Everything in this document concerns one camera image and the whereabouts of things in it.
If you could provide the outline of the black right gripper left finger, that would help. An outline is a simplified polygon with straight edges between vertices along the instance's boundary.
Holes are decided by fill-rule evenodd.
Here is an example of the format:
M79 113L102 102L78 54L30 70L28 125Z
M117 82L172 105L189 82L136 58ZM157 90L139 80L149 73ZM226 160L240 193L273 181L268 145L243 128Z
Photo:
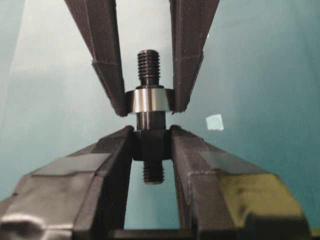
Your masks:
M122 229L133 127L24 175L0 202L3 240L102 240Z

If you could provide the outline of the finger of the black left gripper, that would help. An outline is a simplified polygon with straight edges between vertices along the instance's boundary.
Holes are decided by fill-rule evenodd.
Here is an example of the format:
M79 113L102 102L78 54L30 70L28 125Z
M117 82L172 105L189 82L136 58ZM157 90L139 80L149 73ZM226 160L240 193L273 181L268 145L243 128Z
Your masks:
M171 37L175 112L184 112L204 58L218 0L171 0Z
M115 113L125 117L127 102L114 0L65 1L92 56L92 66Z

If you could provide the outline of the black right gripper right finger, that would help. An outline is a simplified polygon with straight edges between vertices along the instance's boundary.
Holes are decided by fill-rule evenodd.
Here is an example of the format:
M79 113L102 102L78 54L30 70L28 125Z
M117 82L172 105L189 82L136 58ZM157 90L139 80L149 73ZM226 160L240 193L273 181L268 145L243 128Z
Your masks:
M179 225L198 240L309 240L303 210L274 173L172 126Z

